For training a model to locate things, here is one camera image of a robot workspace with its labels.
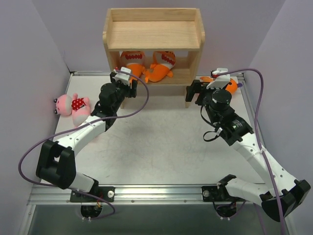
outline stuffed toy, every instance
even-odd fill
[[[146,80],[159,82],[165,76],[173,77],[171,71],[176,63],[176,57],[172,51],[155,51],[153,52],[153,63],[150,68],[152,72],[146,71]]]
[[[146,68],[144,66],[146,55],[143,51],[123,51],[121,54],[122,65],[132,71],[132,74],[140,77],[145,74]]]
[[[73,98],[68,94],[64,94],[53,101],[56,105],[55,114],[69,116],[72,114],[74,126],[82,124],[90,115],[89,98],[78,98],[78,94],[74,93]]]
[[[202,82],[213,82],[213,78],[211,77],[200,77],[200,80]],[[242,86],[241,83],[237,84],[237,82],[231,78],[225,90],[229,91],[231,94],[234,94],[236,90],[238,89],[238,87],[241,87],[241,86]]]

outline wall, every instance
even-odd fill
[[[18,174],[22,154],[56,127],[53,98],[69,72],[30,0],[0,1],[0,234],[18,232],[31,184]],[[35,176],[37,149],[24,172]]]
[[[259,124],[266,147],[295,177],[313,186],[313,1],[286,0],[251,67],[265,79]],[[249,73],[254,104],[259,78]],[[293,212],[299,235],[312,234],[313,192]]]
[[[102,31],[111,7],[197,7],[206,42],[198,74],[248,66],[285,0],[33,0],[71,71],[106,71]]]

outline white table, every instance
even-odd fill
[[[67,94],[89,97],[94,106],[100,87],[109,76],[73,76]],[[262,183],[254,169],[223,139],[204,142],[212,129],[200,117],[194,103],[185,108],[182,87],[152,85],[151,96],[139,114],[117,119],[107,132],[90,142],[76,157],[76,170],[100,184],[213,184],[228,174],[252,183]],[[127,101],[118,115],[134,112],[145,100],[143,86],[138,96]],[[240,89],[231,106],[249,122]],[[71,117],[60,117],[56,132],[73,128]]]

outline screw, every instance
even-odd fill
[[[113,198],[113,197],[114,197],[114,192],[108,191],[108,198]]]
[[[209,190],[204,190],[202,194],[204,197],[208,197],[210,195],[210,192]]]

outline pink plush toy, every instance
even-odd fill
[[[74,93],[73,98],[64,94],[57,99],[54,99],[56,104],[55,114],[69,116],[72,114],[74,126],[82,124],[90,115],[89,98],[77,98],[78,94]]]

